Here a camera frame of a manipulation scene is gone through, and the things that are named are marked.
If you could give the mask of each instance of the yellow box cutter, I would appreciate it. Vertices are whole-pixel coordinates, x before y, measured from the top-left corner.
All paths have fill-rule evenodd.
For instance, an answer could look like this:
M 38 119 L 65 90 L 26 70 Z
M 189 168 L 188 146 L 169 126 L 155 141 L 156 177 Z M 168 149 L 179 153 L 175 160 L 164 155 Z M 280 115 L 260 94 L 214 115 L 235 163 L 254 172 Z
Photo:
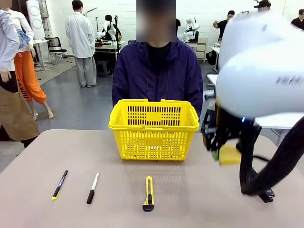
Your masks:
M 154 192 L 153 192 L 153 181 L 152 177 L 148 176 L 146 178 L 146 189 L 147 189 L 147 197 L 146 201 L 142 205 L 144 211 L 152 211 L 154 209 Z

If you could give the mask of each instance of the yellow basket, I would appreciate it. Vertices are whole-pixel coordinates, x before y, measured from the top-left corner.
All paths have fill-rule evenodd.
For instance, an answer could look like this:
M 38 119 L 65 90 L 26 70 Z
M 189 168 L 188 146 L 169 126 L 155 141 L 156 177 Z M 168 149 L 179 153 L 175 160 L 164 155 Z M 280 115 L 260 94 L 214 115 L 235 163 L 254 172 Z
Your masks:
M 122 159 L 185 160 L 199 118 L 187 101 L 120 100 L 109 122 Z

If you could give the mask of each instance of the purple jacket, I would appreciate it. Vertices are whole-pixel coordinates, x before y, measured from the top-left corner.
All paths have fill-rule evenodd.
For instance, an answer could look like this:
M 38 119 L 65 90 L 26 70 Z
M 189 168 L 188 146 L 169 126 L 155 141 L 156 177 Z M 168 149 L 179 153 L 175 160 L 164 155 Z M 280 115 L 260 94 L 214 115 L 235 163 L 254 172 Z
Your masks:
M 134 42 L 122 49 L 115 66 L 112 100 L 189 101 L 198 116 L 203 105 L 203 80 L 193 50 L 176 39 L 171 44 L 167 66 L 157 75 L 148 57 L 146 42 Z

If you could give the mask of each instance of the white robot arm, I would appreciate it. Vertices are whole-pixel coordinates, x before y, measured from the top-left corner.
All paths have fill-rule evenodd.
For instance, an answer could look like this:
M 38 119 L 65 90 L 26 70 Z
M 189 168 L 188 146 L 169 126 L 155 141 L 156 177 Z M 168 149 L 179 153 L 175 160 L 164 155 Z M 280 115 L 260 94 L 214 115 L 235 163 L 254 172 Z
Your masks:
M 196 22 L 194 17 L 190 17 L 186 20 L 186 31 L 184 32 L 185 42 L 188 43 L 189 39 L 194 38 L 195 31 L 200 28 L 200 25 Z
M 216 131 L 204 128 L 204 143 L 220 156 L 226 141 L 237 138 L 241 192 L 259 195 L 264 202 L 273 201 L 270 188 L 286 177 L 304 154 L 304 117 L 259 173 L 252 168 L 252 160 L 261 128 L 253 119 L 304 111 L 303 40 L 303 32 L 273 12 L 233 18 L 223 36 Z
M 111 21 L 105 20 L 103 24 L 103 31 L 100 34 L 101 38 L 104 38 L 106 34 L 109 33 L 111 36 L 111 39 L 113 41 L 116 40 L 115 34 L 116 34 L 116 29 Z
M 303 112 L 303 40 L 303 32 L 273 12 L 232 19 L 219 57 L 220 106 L 249 118 Z

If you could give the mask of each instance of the beige apron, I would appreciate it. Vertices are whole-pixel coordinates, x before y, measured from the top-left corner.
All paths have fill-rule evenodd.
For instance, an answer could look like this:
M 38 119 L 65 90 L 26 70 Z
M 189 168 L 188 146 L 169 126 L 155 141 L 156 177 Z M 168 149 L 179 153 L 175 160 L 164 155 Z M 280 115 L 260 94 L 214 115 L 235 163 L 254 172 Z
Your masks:
M 17 93 L 11 93 L 0 86 L 0 124 L 9 137 L 16 141 L 39 135 L 39 130 L 19 88 Z

